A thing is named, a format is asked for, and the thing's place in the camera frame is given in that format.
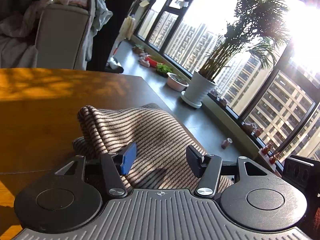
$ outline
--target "towel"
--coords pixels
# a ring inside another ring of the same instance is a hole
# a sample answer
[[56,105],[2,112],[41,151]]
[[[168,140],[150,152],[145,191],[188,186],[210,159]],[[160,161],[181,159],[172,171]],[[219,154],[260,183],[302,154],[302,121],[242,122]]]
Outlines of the towel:
[[[169,113],[156,104],[124,110],[96,109],[85,106],[78,112],[83,137],[73,141],[77,154],[88,159],[116,152],[129,142],[137,145],[137,157],[128,175],[122,176],[125,187],[143,189],[188,188],[193,192],[199,179],[186,160],[186,148],[194,146],[206,152],[186,133]],[[233,182],[221,176],[218,192]]]

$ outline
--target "tile floor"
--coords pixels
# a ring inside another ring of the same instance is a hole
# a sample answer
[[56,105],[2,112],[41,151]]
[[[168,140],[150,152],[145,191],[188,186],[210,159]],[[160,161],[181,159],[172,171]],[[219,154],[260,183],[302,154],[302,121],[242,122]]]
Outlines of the tile floor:
[[207,152],[219,155],[225,161],[235,161],[238,156],[241,156],[234,145],[223,150],[220,145],[227,135],[219,129],[204,109],[194,109],[184,103],[180,93],[166,85],[166,78],[159,76],[153,68],[146,68],[138,63],[139,57],[132,52],[131,47],[129,43],[122,42],[116,53],[117,60],[124,68],[123,74],[142,77]]

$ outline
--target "wooden table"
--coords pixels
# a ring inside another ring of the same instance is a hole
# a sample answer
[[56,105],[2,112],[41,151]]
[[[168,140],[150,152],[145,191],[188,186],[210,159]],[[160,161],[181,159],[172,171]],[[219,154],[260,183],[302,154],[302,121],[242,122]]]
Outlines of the wooden table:
[[71,142],[82,135],[76,118],[82,106],[123,109],[148,103],[172,114],[141,77],[0,69],[0,239],[21,231],[13,211],[15,195],[74,154]]

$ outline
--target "palm plant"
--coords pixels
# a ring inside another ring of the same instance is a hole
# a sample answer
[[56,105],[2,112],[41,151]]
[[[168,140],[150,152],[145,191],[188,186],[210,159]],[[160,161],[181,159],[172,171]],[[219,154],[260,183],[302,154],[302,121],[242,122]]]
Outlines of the palm plant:
[[290,38],[283,19],[287,11],[283,0],[237,0],[237,20],[227,24],[227,33],[218,39],[199,74],[213,82],[237,53],[245,51],[259,58],[262,69],[274,66],[276,49]]

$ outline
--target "ribbed gray plate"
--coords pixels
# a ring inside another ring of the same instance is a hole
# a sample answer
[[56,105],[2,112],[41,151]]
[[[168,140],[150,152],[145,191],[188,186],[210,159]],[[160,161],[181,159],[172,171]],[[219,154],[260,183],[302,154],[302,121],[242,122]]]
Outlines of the ribbed gray plate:
[[309,238],[298,228],[274,234],[255,233],[240,228],[220,213],[214,201],[195,198],[187,189],[135,189],[124,199],[109,201],[102,214],[81,229],[63,234],[44,234],[25,229],[14,239],[300,240]]

